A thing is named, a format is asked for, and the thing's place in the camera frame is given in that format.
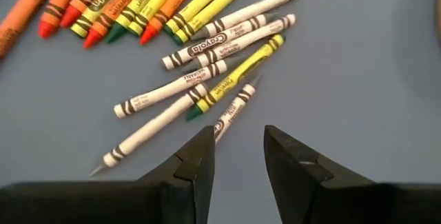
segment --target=orange crayon tip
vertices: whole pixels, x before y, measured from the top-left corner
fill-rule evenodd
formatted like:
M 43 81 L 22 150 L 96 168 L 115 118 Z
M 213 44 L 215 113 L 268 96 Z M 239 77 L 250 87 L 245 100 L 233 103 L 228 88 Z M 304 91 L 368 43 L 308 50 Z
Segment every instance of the orange crayon tip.
M 56 26 L 48 23 L 47 21 L 40 21 L 39 35 L 41 38 L 49 38 L 51 35 L 54 34 L 55 30 L 57 30 Z
M 153 37 L 158 35 L 158 33 L 159 33 L 159 31 L 156 30 L 156 28 L 153 28 L 152 26 L 147 26 L 139 43 L 141 45 L 146 44 L 147 42 L 149 42 L 150 39 L 152 39 Z
M 81 16 L 81 11 L 77 10 L 74 6 L 69 6 L 66 9 L 66 13 L 64 14 L 60 26 L 63 28 L 68 28 Z
M 85 49 L 91 48 L 92 46 L 100 42 L 103 38 L 104 38 L 103 35 L 101 35 L 96 30 L 91 28 L 88 37 L 84 41 L 84 48 Z

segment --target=blue-gray surface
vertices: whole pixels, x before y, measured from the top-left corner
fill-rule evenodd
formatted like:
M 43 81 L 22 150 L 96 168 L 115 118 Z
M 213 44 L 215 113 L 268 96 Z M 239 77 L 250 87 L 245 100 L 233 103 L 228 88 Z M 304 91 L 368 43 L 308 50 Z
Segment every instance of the blue-gray surface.
M 15 1 L 0 0 L 1 18 Z M 221 14 L 255 1 L 237 0 Z M 263 155 L 266 124 L 371 179 L 440 182 L 434 7 L 435 0 L 299 0 L 278 8 L 298 23 L 260 68 L 258 92 L 217 147 L 209 222 L 280 222 Z M 145 47 L 127 36 L 85 51 L 69 30 L 44 41 L 37 26 L 36 15 L 0 68 L 0 185 L 89 180 L 106 152 L 178 97 L 128 119 L 112 112 L 179 75 L 160 64 L 177 49 L 168 36 Z M 235 93 L 195 121 L 181 116 L 96 179 L 137 179 L 213 124 Z

